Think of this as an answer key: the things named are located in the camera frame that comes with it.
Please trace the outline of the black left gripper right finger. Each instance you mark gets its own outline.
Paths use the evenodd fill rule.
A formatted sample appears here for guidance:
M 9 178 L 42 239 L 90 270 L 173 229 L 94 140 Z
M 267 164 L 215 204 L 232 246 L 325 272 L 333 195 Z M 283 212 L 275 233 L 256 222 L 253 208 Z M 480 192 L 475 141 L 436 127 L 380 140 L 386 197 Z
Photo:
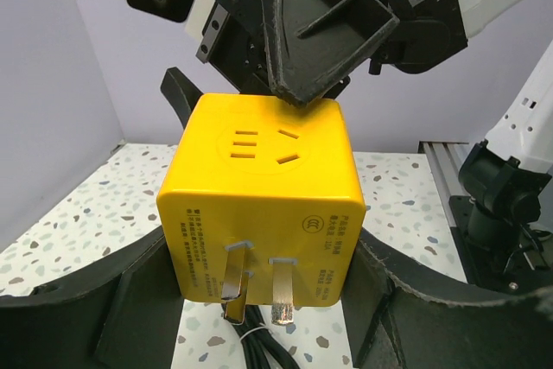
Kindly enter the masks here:
M 550 368 L 552 288 L 511 295 L 359 235 L 341 293 L 356 368 Z

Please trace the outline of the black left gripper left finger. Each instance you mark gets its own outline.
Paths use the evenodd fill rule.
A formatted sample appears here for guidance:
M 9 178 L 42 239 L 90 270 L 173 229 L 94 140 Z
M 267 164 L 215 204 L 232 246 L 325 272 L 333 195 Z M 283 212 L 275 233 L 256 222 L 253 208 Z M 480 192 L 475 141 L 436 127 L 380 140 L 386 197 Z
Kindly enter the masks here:
M 184 299 L 161 227 L 27 296 L 1 297 L 3 368 L 169 368 Z

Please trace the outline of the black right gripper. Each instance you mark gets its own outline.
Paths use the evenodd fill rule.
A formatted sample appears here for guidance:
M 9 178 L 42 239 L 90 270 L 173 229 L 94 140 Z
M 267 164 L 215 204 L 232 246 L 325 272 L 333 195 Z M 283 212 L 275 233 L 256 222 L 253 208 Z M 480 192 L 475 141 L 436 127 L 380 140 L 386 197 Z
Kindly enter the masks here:
M 362 65 L 423 73 L 467 46 L 459 0 L 214 1 L 209 62 L 240 92 L 293 106 L 336 97 Z M 202 91 L 178 67 L 160 90 L 186 127 Z

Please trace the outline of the yellow cube socket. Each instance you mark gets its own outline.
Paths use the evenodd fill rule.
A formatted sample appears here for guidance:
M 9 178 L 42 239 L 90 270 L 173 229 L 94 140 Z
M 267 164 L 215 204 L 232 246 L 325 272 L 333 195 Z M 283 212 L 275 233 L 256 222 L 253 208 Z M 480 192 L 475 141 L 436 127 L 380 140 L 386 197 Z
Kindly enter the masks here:
M 193 109 L 156 205 L 184 298 L 280 326 L 338 302 L 366 212 L 336 101 L 223 93 Z

